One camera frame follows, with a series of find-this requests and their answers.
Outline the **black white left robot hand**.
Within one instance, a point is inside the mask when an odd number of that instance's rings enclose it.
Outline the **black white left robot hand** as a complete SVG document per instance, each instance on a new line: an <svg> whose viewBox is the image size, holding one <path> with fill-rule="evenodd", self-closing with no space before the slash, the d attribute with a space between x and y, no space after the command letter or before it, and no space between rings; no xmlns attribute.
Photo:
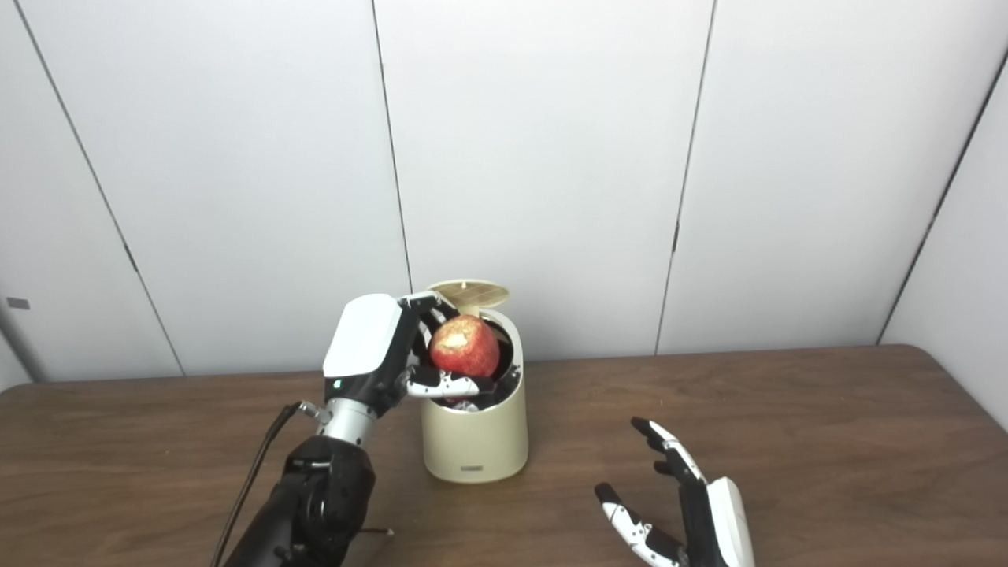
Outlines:
<svg viewBox="0 0 1008 567"><path fill-rule="evenodd" d="M438 291L402 298L361 295L343 309L323 362L325 401L349 399L368 417L382 417L406 396L464 398L495 390L492 377L433 366L421 326L443 324L433 313L457 316Z"/></svg>

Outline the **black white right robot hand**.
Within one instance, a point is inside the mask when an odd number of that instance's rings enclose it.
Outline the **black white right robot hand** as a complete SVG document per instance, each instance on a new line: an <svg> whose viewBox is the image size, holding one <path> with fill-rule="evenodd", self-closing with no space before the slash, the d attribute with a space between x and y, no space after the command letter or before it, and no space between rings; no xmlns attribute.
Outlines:
<svg viewBox="0 0 1008 567"><path fill-rule="evenodd" d="M595 485L602 513L628 548L648 566L753 566L751 535L738 485L726 476L708 480L691 453L661 424L633 417L632 427L662 455L656 473L678 483L685 541L630 509L608 482Z"/></svg>

